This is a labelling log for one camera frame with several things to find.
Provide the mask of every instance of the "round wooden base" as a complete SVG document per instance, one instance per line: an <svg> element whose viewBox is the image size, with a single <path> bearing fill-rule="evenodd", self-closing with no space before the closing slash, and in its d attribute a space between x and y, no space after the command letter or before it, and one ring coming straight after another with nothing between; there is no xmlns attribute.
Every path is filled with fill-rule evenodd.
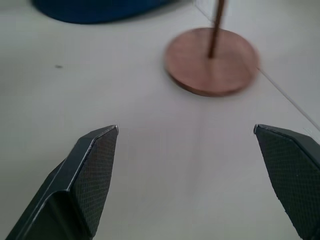
<svg viewBox="0 0 320 240"><path fill-rule="evenodd" d="M212 28L196 28L176 37L165 52L165 67L184 89L201 96L226 96L247 87L258 73L251 44L219 30L214 58L208 57Z"/></svg>

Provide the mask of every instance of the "wooden dowel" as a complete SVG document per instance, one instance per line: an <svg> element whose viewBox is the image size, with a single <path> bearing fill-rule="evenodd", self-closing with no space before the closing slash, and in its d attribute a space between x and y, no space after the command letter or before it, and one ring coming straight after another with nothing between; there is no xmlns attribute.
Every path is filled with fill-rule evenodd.
<svg viewBox="0 0 320 240"><path fill-rule="evenodd" d="M221 25L221 19L224 11L225 0L218 0L218 6L216 9L215 21L212 27L212 35L209 46L208 58L212 59L215 57L216 45L219 36L219 29Z"/></svg>

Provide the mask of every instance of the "blue bowl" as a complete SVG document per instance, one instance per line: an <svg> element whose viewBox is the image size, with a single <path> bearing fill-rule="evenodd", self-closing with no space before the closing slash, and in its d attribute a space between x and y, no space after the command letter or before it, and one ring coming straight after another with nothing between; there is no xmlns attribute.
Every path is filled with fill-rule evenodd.
<svg viewBox="0 0 320 240"><path fill-rule="evenodd" d="M74 24L95 24L144 13L169 0L31 0L45 15Z"/></svg>

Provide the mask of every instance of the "textured gripper pad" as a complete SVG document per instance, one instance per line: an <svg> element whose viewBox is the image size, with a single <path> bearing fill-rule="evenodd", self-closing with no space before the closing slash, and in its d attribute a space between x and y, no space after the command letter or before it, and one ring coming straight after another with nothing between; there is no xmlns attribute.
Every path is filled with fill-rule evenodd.
<svg viewBox="0 0 320 240"><path fill-rule="evenodd" d="M114 128L95 141L71 189L92 237L96 235L110 187L117 135Z"/></svg>
<svg viewBox="0 0 320 240"><path fill-rule="evenodd" d="M319 239L320 171L289 137L262 129L256 133L272 187L299 236Z"/></svg>

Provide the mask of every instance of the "white surface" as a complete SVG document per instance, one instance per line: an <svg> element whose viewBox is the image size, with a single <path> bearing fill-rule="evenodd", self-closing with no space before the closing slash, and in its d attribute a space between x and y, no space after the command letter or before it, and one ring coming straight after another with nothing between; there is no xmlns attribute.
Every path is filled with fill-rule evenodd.
<svg viewBox="0 0 320 240"><path fill-rule="evenodd" d="M253 128L320 135L262 75L226 98L172 83L167 43L207 25L189 3L100 25L58 22L27 3L3 6L1 239L76 140L111 124L120 135L95 240L299 239Z"/></svg>
<svg viewBox="0 0 320 240"><path fill-rule="evenodd" d="M195 0L209 19L215 0ZM261 67L320 126L320 1L228 0L223 27L251 41Z"/></svg>

